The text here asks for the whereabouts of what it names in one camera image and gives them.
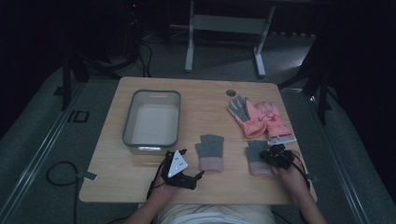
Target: metal tray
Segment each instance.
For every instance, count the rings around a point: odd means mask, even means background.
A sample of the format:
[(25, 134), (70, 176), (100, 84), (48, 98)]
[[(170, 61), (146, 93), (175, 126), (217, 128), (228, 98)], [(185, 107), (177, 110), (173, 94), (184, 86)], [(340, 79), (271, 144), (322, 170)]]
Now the metal tray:
[(181, 96), (177, 91), (139, 90), (133, 95), (123, 143), (134, 154), (163, 155), (178, 139)]

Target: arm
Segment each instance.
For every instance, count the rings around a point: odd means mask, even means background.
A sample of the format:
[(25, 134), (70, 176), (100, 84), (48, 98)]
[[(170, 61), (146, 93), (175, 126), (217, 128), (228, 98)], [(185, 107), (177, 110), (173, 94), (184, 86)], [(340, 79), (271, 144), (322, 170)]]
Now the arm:
[(178, 188), (161, 183), (163, 178), (159, 175), (155, 181), (155, 186), (159, 187), (152, 190), (148, 200), (125, 221), (125, 224), (149, 224), (171, 200)]
[[(300, 169), (303, 169), (302, 165), (296, 158), (294, 158), (293, 162)], [(291, 165), (287, 170), (279, 169), (278, 171), (282, 182), (297, 200), (297, 203), (306, 221), (308, 221), (308, 223), (318, 224), (327, 223), (314, 198), (309, 192), (303, 176), (298, 172), (296, 167)]]

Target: person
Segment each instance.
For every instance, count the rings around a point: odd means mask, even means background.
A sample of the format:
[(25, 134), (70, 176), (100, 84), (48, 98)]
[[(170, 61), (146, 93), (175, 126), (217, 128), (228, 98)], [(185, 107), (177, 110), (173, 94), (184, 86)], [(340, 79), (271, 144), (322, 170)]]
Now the person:
[[(293, 162), (302, 169), (297, 157)], [(301, 173), (291, 165), (287, 170), (277, 169), (285, 187), (294, 196), (307, 223), (327, 223), (314, 198), (306, 186)], [(126, 221), (126, 224), (148, 224), (152, 220), (158, 224), (174, 223), (275, 223), (269, 205), (204, 205), (168, 204), (178, 187), (163, 184), (159, 175), (148, 200), (143, 203)]]

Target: glove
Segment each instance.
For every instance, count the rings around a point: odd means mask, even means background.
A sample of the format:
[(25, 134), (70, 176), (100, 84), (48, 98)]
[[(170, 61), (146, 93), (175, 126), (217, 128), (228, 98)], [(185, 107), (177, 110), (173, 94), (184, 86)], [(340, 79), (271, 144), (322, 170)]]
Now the glove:
[(263, 121), (266, 123), (268, 137), (270, 139), (291, 134), (285, 121), (279, 116), (279, 109), (275, 104), (261, 102), (256, 104), (256, 108), (262, 112)]
[(201, 171), (223, 171), (224, 137), (214, 134), (201, 135), (201, 142), (195, 144)]
[(227, 109), (241, 126), (246, 138), (255, 138), (265, 132), (262, 113), (248, 98), (238, 95), (230, 102)]
[(260, 153), (268, 150), (266, 141), (247, 141), (247, 162), (252, 175), (273, 176), (274, 172), (270, 164), (262, 160)]

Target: pink glove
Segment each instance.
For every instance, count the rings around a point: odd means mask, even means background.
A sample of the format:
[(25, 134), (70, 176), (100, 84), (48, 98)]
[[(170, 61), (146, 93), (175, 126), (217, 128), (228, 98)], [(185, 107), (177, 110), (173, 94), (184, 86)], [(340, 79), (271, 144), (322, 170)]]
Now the pink glove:
[(241, 126), (246, 138), (255, 138), (265, 132), (262, 112), (248, 98), (238, 95), (230, 102), (227, 109)]
[(261, 102), (256, 104), (256, 108), (262, 112), (262, 120), (267, 125), (268, 137), (270, 139), (291, 134), (291, 131), (286, 126), (285, 121), (283, 121), (279, 116), (280, 113), (277, 105)]

